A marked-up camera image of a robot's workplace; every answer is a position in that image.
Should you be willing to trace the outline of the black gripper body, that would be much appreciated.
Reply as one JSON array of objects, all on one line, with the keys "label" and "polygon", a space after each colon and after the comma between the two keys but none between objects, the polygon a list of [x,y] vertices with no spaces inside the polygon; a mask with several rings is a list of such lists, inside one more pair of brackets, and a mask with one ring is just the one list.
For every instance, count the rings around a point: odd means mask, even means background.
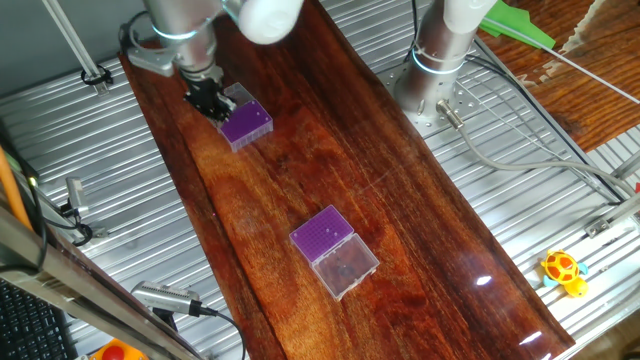
[{"label": "black gripper body", "polygon": [[215,109],[221,105],[218,97],[220,86],[212,79],[186,80],[187,92],[184,99],[196,109]]}]

